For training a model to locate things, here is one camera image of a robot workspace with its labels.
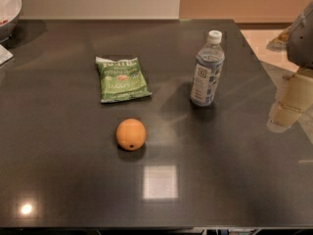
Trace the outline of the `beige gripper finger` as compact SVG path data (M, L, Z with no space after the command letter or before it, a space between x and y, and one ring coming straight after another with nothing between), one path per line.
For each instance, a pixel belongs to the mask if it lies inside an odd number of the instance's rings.
M290 129L313 104L313 70L299 68L291 75L284 75L277 89L267 127L274 133Z

